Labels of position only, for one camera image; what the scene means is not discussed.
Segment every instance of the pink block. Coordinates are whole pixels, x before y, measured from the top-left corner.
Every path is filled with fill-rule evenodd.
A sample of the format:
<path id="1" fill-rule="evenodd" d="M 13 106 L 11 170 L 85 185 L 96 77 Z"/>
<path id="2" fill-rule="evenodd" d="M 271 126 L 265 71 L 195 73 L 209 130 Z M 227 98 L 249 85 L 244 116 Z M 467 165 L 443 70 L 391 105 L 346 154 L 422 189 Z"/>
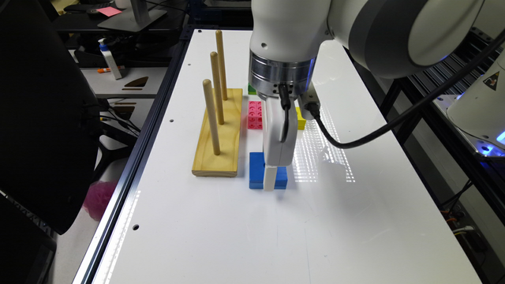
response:
<path id="1" fill-rule="evenodd" d="M 247 129 L 263 129 L 261 102 L 249 102 Z"/>

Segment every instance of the wooden base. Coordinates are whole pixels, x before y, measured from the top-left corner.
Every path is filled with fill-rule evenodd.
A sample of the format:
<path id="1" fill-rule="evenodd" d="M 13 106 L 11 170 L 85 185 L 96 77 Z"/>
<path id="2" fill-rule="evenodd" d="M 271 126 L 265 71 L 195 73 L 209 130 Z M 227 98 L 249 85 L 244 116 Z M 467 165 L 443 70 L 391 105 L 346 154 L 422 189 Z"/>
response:
<path id="1" fill-rule="evenodd" d="M 214 155 L 207 110 L 196 147 L 192 173 L 197 177 L 234 178 L 238 168 L 238 144 L 242 110 L 242 89 L 228 89 L 223 101 L 224 125 L 218 124 L 220 155 Z"/>

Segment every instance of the cable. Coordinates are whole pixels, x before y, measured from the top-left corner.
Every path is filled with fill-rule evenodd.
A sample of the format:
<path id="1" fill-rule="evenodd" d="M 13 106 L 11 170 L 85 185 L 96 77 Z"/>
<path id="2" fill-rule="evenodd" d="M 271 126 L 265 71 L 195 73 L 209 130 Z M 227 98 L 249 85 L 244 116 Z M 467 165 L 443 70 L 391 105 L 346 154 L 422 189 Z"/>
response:
<path id="1" fill-rule="evenodd" d="M 281 98 L 281 107 L 284 110 L 284 126 L 282 128 L 282 137 L 281 137 L 281 143 L 284 143 L 286 142 L 287 138 L 287 130 L 290 127 L 290 108 L 291 108 L 290 92 L 287 90 L 286 84 L 279 85 L 279 96 Z"/>
<path id="2" fill-rule="evenodd" d="M 162 7 L 166 7 L 166 8 L 176 9 L 176 10 L 179 10 L 179 11 L 184 12 L 186 15 L 188 15 L 188 16 L 190 16 L 190 17 L 191 17 L 191 15 L 189 15 L 189 13 L 188 13 L 188 12 L 186 12 L 186 10 L 184 10 L 184 9 L 179 9 L 179 8 L 175 8 L 175 7 L 172 7 L 172 6 L 162 5 L 161 3 L 165 2 L 165 1 L 160 2 L 160 3 L 151 2 L 151 1 L 147 1 L 147 0 L 143 0 L 143 1 L 144 1 L 144 2 L 146 2 L 146 3 L 154 4 L 154 5 L 156 5 L 156 6 L 162 6 Z"/>
<path id="3" fill-rule="evenodd" d="M 440 206 L 442 206 L 442 207 L 443 207 L 443 206 L 446 206 L 446 205 L 447 205 L 447 204 L 449 204 L 452 200 L 454 200 L 454 199 L 458 198 L 458 194 L 459 194 L 461 191 L 465 190 L 465 189 L 469 186 L 469 184 L 470 184 L 470 183 L 472 183 L 472 181 L 469 179 L 469 180 L 465 183 L 465 185 L 463 185 L 462 190 L 460 190 L 458 193 L 454 194 L 454 195 L 453 195 L 451 198 L 449 198 L 448 200 L 445 200 L 445 201 L 444 201 L 444 202 L 443 202 Z"/>
<path id="4" fill-rule="evenodd" d="M 484 262 L 486 262 L 486 259 L 488 258 L 488 254 L 486 253 L 486 251 L 483 251 L 482 253 L 484 253 L 484 258 L 482 259 L 482 262 L 479 265 L 480 268 L 482 268 L 482 266 L 484 265 Z"/>
<path id="5" fill-rule="evenodd" d="M 452 233 L 456 234 L 456 233 L 460 233 L 460 232 L 468 232 L 471 230 L 475 230 L 475 228 L 473 228 L 472 226 L 464 226 L 463 228 L 452 230 Z"/>
<path id="6" fill-rule="evenodd" d="M 475 69 L 484 59 L 486 59 L 492 52 L 501 46 L 501 44 L 505 42 L 505 29 L 496 37 L 496 39 L 489 44 L 482 52 L 480 52 L 471 62 L 461 68 L 455 75 L 451 78 L 447 79 L 443 82 L 439 87 L 435 88 L 431 93 L 425 96 L 422 100 L 411 106 L 408 110 L 404 111 L 398 117 L 388 122 L 386 125 L 383 125 L 376 131 L 363 136 L 362 138 L 349 142 L 349 143 L 340 143 L 331 137 L 330 133 L 326 130 L 323 125 L 323 122 L 320 118 L 319 107 L 310 103 L 307 105 L 307 110 L 310 111 L 310 114 L 316 119 L 317 125 L 321 128 L 321 132 L 324 134 L 326 139 L 335 147 L 341 149 L 350 149 L 361 146 L 363 144 L 367 144 L 370 141 L 375 140 L 376 138 L 382 136 L 383 134 L 389 132 L 394 127 L 404 122 L 407 118 L 412 117 L 416 114 L 422 107 L 428 105 L 431 101 L 437 98 L 439 95 L 443 94 L 447 89 L 452 87 L 454 84 L 458 83 L 464 76 L 470 73 L 473 69 Z"/>
<path id="7" fill-rule="evenodd" d="M 115 120 L 119 122 L 119 125 L 121 125 L 122 127 L 128 129 L 130 132 L 132 132 L 133 134 L 135 134 L 137 137 L 138 137 L 138 134 L 135 133 L 135 131 L 137 131 L 138 133 L 140 133 L 140 129 L 138 127 L 136 127 L 130 120 L 128 120 L 127 122 L 129 122 L 130 124 L 127 124 L 125 122 L 123 122 L 125 119 L 121 118 L 121 121 L 119 120 L 119 118 L 114 115 L 112 113 L 112 111 L 110 110 L 114 110 L 112 107 L 109 108 L 108 112 L 110 115 L 112 115 L 114 118 L 116 118 Z"/>
<path id="8" fill-rule="evenodd" d="M 119 122 L 119 125 L 125 127 L 125 125 L 127 126 L 130 126 L 132 127 L 131 125 L 129 125 L 128 123 L 126 123 L 125 121 L 122 121 L 121 119 L 118 119 L 118 118 L 113 118 L 113 117 L 110 117 L 110 116 L 106 116 L 106 115 L 92 115 L 93 118 L 108 118 L 108 119 L 112 119 L 112 120 L 115 120 L 117 122 Z"/>
<path id="9" fill-rule="evenodd" d="M 458 192 L 455 196 L 456 196 L 456 199 L 454 201 L 454 203 L 452 204 L 451 208 L 449 208 L 449 214 L 452 212 L 452 210 L 455 208 L 456 206 L 456 203 L 458 202 L 459 200 L 459 197 L 461 197 L 461 195 L 463 195 L 463 193 L 465 193 L 465 191 L 467 191 L 469 188 L 471 188 L 473 185 L 472 181 L 470 181 L 470 183 L 467 183 L 466 184 L 466 187 L 463 188 L 460 192 Z"/>

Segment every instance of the wooden peg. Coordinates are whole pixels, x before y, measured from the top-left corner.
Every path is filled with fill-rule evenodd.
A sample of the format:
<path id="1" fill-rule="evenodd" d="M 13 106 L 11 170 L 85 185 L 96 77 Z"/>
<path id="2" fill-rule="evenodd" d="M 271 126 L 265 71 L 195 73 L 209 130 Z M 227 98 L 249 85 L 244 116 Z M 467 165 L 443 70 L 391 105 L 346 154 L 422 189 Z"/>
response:
<path id="1" fill-rule="evenodd" d="M 219 77 L 221 78 L 221 94 L 223 95 L 223 100 L 228 100 L 228 89 L 226 86 L 226 70 L 224 67 L 223 32 L 221 32 L 221 30 L 215 31 L 215 41 L 218 45 Z"/>
<path id="2" fill-rule="evenodd" d="M 221 83 L 219 82 L 218 54 L 211 52 L 212 81 L 214 82 L 215 104 L 218 111 L 218 123 L 224 124 L 223 99 L 221 97 Z"/>
<path id="3" fill-rule="evenodd" d="M 214 96 L 212 95 L 212 83 L 209 79 L 204 80 L 205 103 L 207 104 L 208 124 L 211 129 L 212 147 L 214 155 L 221 154 L 219 149 L 218 125 L 215 121 Z"/>

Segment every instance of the white table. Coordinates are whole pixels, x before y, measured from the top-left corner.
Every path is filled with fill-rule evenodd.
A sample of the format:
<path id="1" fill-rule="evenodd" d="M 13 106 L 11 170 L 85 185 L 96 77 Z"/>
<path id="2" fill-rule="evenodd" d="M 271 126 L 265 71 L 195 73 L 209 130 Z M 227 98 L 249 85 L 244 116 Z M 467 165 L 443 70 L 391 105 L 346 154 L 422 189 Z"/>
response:
<path id="1" fill-rule="evenodd" d="M 97 68 L 80 70 L 97 98 L 154 99 L 166 73 L 166 67 L 133 67 L 120 70 L 123 78 L 116 80 L 112 73 L 98 73 Z M 134 84 L 147 77 L 144 84 Z"/>
<path id="2" fill-rule="evenodd" d="M 262 145 L 244 120 L 238 176 L 194 177 L 214 34 L 193 35 L 95 283 L 480 283 L 391 133 L 345 155 L 303 133 L 312 157 L 288 167 L 286 190 L 264 192 L 248 187 Z M 228 87 L 247 94 L 251 32 L 223 35 Z M 341 141 L 384 124 L 336 42 L 321 47 L 313 81 Z"/>

